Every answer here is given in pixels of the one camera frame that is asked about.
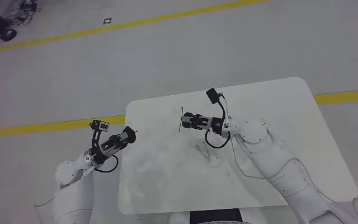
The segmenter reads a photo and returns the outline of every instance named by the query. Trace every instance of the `black object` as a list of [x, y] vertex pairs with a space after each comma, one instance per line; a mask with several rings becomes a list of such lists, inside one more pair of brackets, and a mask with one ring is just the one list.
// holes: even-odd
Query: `black object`
[[112, 22], [112, 18], [106, 18], [105, 20], [103, 20], [103, 25], [110, 24], [111, 22]]
[[[107, 132], [109, 130], [109, 123], [103, 122], [100, 120], [93, 120], [89, 124], [89, 126], [93, 129], [93, 136], [92, 136], [92, 148], [89, 149], [89, 155], [92, 158], [92, 162], [95, 162], [98, 165], [102, 165], [108, 158], [108, 156], [104, 155], [100, 149], [99, 140], [101, 136], [101, 132]], [[115, 134], [109, 138], [108, 141], [104, 142], [101, 147], [103, 151], [107, 149], [117, 149], [120, 150], [125, 148], [128, 143], [134, 143], [136, 140], [135, 131], [133, 131], [130, 127], [126, 126], [121, 134]], [[115, 155], [112, 155], [116, 158], [117, 163], [116, 166], [111, 170], [99, 170], [95, 168], [98, 172], [112, 172], [118, 166], [118, 158]]]
[[9, 26], [10, 21], [0, 17], [0, 39], [3, 41], [12, 40], [17, 34], [16, 30], [8, 28]]
[[212, 104], [216, 104], [217, 102], [220, 102], [220, 94], [218, 94], [214, 88], [207, 90], [206, 94]]
[[190, 224], [199, 224], [205, 222], [210, 223], [215, 221], [242, 222], [240, 209], [233, 208], [190, 212]]
[[212, 144], [210, 144], [208, 141], [208, 133], [209, 133], [209, 128], [212, 128], [213, 132], [215, 134], [218, 134], [220, 136], [222, 135], [222, 129], [223, 129], [223, 124], [224, 124], [225, 117], [226, 117], [226, 112], [225, 112], [223, 104], [221, 104], [221, 102], [220, 102], [220, 97], [221, 96], [223, 98], [225, 98], [225, 97], [223, 94], [218, 94], [214, 88], [207, 90], [206, 94], [209, 97], [212, 104], [216, 104], [216, 103], [219, 104], [220, 108], [223, 111], [222, 118], [216, 118], [216, 117], [211, 118], [211, 123], [210, 123], [210, 126], [208, 127], [210, 118], [202, 116], [201, 114], [193, 115], [190, 112], [186, 112], [183, 116], [183, 117], [185, 117], [185, 119], [184, 119], [185, 121], [183, 121], [183, 118], [182, 118], [181, 124], [183, 125], [184, 128], [194, 128], [194, 129], [198, 129], [198, 130], [202, 130], [203, 129], [202, 127], [204, 127], [204, 129], [207, 129], [207, 131], [205, 133], [205, 142], [211, 148], [223, 148], [230, 140], [230, 137], [231, 137], [230, 131], [228, 131], [228, 139], [221, 146], [213, 146]]

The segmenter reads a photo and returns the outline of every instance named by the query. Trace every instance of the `small object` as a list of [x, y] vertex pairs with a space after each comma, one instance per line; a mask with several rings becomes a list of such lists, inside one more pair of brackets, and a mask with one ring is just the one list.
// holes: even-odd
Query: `small object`
[[196, 145], [196, 148], [201, 152], [201, 154], [202, 154], [203, 156], [205, 156], [205, 158], [206, 158], [208, 161], [210, 161], [210, 154], [209, 154], [208, 148], [207, 148], [205, 142], [203, 142], [203, 144], [204, 144], [204, 146], [205, 146], [205, 148], [206, 148], [206, 153], [208, 154], [208, 156], [206, 156], [206, 155], [199, 149], [199, 145]]
[[104, 21], [103, 21], [103, 25], [105, 24], [110, 24], [112, 22], [112, 18], [106, 18]]
[[108, 132], [108, 130], [110, 129], [109, 123], [100, 120], [93, 120], [93, 122], [91, 122], [89, 126], [91, 126], [91, 128], [94, 130], [102, 130], [104, 132]]

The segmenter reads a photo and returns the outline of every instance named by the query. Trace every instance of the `black sticker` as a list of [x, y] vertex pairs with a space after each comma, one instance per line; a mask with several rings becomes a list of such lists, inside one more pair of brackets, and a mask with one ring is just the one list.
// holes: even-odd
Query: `black sticker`
[[112, 21], [112, 18], [106, 18], [104, 21], [103, 21], [103, 25], [105, 24], [110, 24]]

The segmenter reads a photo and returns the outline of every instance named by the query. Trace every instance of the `cable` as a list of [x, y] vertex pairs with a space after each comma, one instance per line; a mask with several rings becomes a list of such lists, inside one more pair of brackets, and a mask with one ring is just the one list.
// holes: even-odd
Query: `cable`
[[48, 203], [50, 203], [54, 198], [51, 198], [48, 202], [46, 203], [43, 203], [43, 204], [34, 204], [35, 207], [42, 207], [42, 206], [45, 206], [47, 205]]
[[229, 133], [229, 136], [228, 136], [228, 139], [226, 139], [226, 141], [224, 142], [224, 144], [222, 144], [221, 146], [213, 146], [212, 144], [210, 144], [210, 142], [208, 141], [208, 132], [209, 132], [209, 129], [205, 132], [205, 142], [206, 144], [208, 144], [211, 148], [223, 148], [224, 146], [226, 146], [226, 144], [229, 142], [230, 140], [230, 132]]
[[9, 14], [9, 20], [12, 26], [26, 26], [32, 21], [34, 14], [41, 12], [42, 8], [37, 8], [33, 11], [32, 6], [27, 6], [26, 8], [21, 7], [11, 10]]
[[[226, 112], [225, 112], [224, 106], [223, 106], [223, 104], [221, 104], [220, 101], [218, 102], [218, 104], [219, 104], [219, 106], [221, 107], [221, 109], [223, 110], [222, 120], [223, 120], [223, 121], [226, 121]], [[225, 147], [226, 144], [229, 142], [230, 137], [231, 137], [230, 131], [228, 131], [228, 133], [229, 133], [228, 139], [226, 139], [226, 141], [224, 142], [224, 144], [222, 144], [221, 146], [213, 146], [213, 145], [210, 144], [210, 142], [208, 141], [208, 132], [209, 132], [209, 129], [205, 132], [205, 142], [206, 142], [206, 144], [208, 144], [211, 148], [223, 148], [223, 147]]]
[[99, 169], [97, 169], [97, 168], [95, 168], [95, 170], [98, 171], [98, 172], [112, 172], [112, 171], [114, 171], [114, 170], [117, 168], [119, 161], [118, 161], [118, 157], [117, 157], [117, 156], [113, 155], [113, 157], [116, 158], [117, 163], [116, 163], [116, 166], [115, 166], [112, 170], [99, 170]]

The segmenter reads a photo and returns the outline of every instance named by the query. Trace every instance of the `black cable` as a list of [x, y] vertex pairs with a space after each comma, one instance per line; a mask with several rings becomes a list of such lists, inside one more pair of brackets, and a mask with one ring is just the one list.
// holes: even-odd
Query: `black cable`
[[112, 172], [112, 171], [114, 171], [117, 168], [119, 161], [118, 161], [118, 157], [116, 157], [115, 155], [113, 155], [113, 157], [116, 158], [117, 163], [116, 163], [116, 166], [112, 170], [99, 170], [97, 168], [95, 168], [95, 170], [98, 171], [98, 172]]
[[225, 117], [226, 117], [225, 109], [224, 109], [224, 106], [221, 104], [221, 102], [220, 102], [220, 101], [218, 102], [218, 104], [219, 104], [219, 106], [220, 106], [220, 107], [222, 108], [222, 110], [223, 110], [223, 117], [222, 117], [222, 120], [223, 120], [223, 122], [224, 122]]
[[213, 146], [212, 144], [210, 144], [210, 142], [208, 141], [208, 132], [209, 129], [205, 132], [205, 142], [206, 144], [208, 144], [211, 148], [223, 148], [224, 146], [226, 146], [226, 144], [229, 142], [231, 134], [229, 133], [228, 139], [226, 139], [226, 141], [224, 142], [224, 144], [222, 144], [221, 146]]
[[[221, 109], [223, 110], [223, 117], [222, 117], [222, 121], [225, 121], [225, 117], [226, 117], [226, 113], [225, 113], [225, 109], [223, 104], [221, 104], [221, 102], [218, 102], [219, 106], [221, 107]], [[210, 142], [208, 141], [208, 132], [209, 129], [205, 132], [205, 142], [211, 147], [211, 148], [223, 148], [224, 146], [226, 146], [226, 144], [229, 142], [231, 134], [229, 133], [228, 139], [226, 139], [226, 141], [224, 142], [224, 144], [222, 144], [221, 146], [213, 146], [212, 144], [210, 144]]]

